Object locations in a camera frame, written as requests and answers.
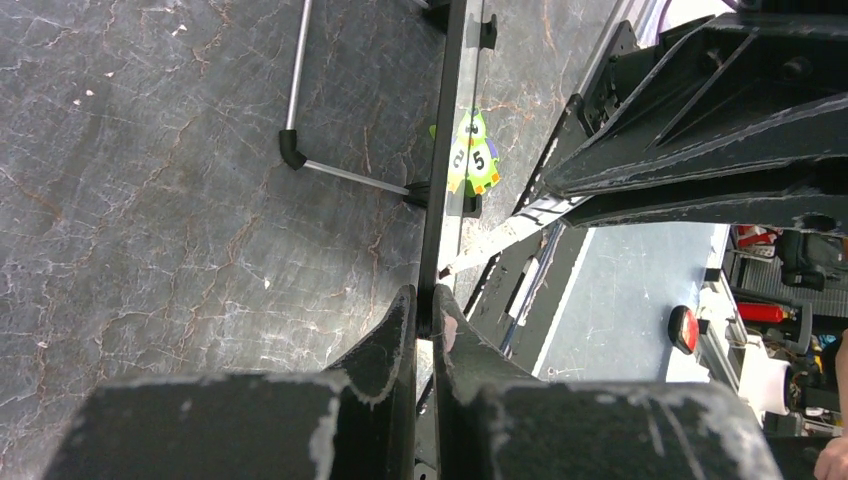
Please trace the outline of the red emergency stop button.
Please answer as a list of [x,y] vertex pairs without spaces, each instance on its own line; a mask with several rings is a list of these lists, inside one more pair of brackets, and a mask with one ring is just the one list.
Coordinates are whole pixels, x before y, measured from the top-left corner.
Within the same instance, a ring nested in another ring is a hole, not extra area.
[[675,306],[669,317],[668,337],[672,345],[685,355],[692,355],[700,337],[699,319],[686,305]]

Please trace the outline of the green owl number block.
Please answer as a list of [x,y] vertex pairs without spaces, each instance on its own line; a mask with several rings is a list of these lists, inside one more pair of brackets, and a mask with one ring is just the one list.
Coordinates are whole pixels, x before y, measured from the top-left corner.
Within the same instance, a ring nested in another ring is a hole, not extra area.
[[450,135],[446,192],[469,198],[482,196],[500,182],[499,162],[482,111],[477,107],[466,110]]

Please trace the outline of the white whiteboard black frame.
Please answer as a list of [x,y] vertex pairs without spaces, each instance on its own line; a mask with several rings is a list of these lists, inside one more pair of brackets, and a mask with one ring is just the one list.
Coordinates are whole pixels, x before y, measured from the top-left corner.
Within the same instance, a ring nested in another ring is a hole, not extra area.
[[460,250],[462,222],[469,197],[446,192],[450,135],[455,125],[477,100],[479,60],[482,51],[494,49],[498,36],[496,14],[485,14],[482,1],[429,1],[423,15],[446,35],[438,96],[430,176],[424,182],[405,187],[331,167],[313,160],[298,148],[296,128],[299,92],[313,4],[305,1],[299,22],[293,61],[290,98],[284,129],[279,133],[279,151],[283,162],[293,170],[302,168],[324,172],[400,195],[410,204],[425,209],[425,226],[418,277],[418,313],[416,334],[421,340],[435,335],[430,302],[436,286],[451,285],[454,275],[439,280],[441,265]]

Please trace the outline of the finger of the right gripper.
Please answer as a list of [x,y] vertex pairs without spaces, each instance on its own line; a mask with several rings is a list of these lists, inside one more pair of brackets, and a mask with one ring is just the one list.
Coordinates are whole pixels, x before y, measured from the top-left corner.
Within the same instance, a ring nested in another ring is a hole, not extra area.
[[774,172],[847,189],[847,20],[724,14],[669,50],[545,176],[560,196]]
[[565,214],[574,227],[662,222],[754,224],[847,235],[847,160],[687,180],[591,197]]

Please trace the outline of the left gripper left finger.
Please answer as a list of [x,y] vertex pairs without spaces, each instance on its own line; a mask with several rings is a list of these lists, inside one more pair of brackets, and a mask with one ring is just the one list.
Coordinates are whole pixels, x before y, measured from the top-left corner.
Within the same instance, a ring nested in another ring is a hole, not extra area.
[[415,291],[319,372],[150,376],[95,390],[48,479],[409,479]]

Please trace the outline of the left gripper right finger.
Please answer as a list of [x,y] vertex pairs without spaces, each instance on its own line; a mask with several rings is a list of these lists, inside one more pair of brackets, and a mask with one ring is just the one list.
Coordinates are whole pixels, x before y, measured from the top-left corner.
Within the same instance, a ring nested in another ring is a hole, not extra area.
[[547,383],[432,296],[442,479],[777,479],[752,413],[704,383]]

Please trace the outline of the white marker brown cap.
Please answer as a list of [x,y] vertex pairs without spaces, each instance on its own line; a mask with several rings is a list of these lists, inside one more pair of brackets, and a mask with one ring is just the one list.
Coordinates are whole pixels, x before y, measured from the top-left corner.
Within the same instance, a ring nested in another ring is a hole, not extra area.
[[441,265],[437,278],[441,280],[487,262],[497,253],[543,230],[588,199],[589,196],[562,198],[548,194],[532,201],[499,226],[463,247],[453,259]]

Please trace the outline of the red fire extinguisher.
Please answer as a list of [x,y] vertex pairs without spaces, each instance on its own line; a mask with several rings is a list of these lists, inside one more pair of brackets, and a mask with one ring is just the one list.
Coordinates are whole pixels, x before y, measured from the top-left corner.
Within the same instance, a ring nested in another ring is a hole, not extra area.
[[781,324],[795,320],[792,308],[777,304],[740,302],[737,310],[746,324]]

